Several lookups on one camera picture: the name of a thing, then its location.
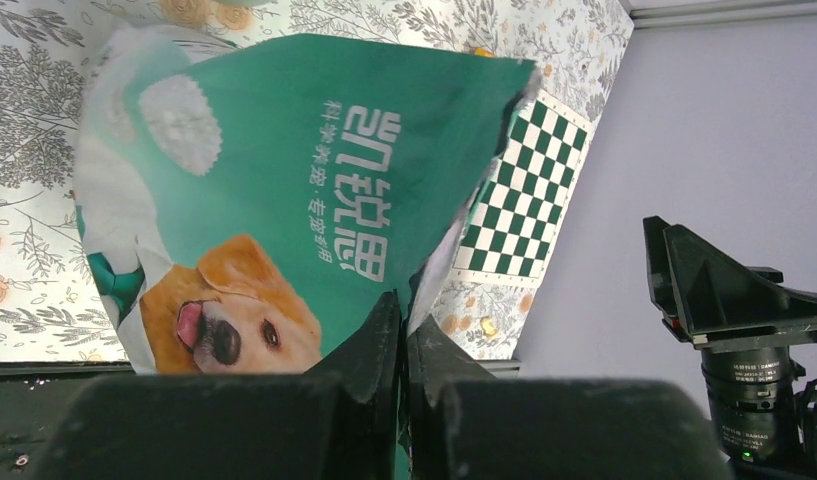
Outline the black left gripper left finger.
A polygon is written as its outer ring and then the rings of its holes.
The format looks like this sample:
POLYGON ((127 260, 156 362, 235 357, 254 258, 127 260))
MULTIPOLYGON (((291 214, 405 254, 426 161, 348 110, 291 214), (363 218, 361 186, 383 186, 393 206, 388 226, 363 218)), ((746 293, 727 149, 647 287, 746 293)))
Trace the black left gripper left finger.
POLYGON ((397 296, 296 375, 118 375, 70 402, 36 479, 391 479, 397 296))

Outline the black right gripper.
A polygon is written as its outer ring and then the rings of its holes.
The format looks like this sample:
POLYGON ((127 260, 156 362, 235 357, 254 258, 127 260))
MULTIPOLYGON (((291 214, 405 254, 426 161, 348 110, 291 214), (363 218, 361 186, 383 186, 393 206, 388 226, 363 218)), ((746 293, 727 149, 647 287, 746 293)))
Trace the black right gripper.
POLYGON ((788 346, 817 344, 817 292, 782 286, 682 225, 643 219, 650 301, 701 351, 711 419, 737 479, 817 479, 817 379, 788 346))

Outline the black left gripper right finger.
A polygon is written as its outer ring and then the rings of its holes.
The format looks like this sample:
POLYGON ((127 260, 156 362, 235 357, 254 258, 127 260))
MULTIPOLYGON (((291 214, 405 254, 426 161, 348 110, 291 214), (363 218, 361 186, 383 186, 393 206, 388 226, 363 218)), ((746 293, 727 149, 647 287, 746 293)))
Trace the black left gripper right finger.
POLYGON ((405 339, 416 479, 729 479, 712 428, 678 386, 501 379, 433 320, 405 339))

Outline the green pet food bag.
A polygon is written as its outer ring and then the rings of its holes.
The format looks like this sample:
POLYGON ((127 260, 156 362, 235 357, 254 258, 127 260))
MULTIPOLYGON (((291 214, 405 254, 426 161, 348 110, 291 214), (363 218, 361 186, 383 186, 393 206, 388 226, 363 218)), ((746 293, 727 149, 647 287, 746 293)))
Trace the green pet food bag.
POLYGON ((91 62, 73 189, 134 370, 301 373, 386 292, 427 312, 538 87, 523 59, 118 27, 91 62))

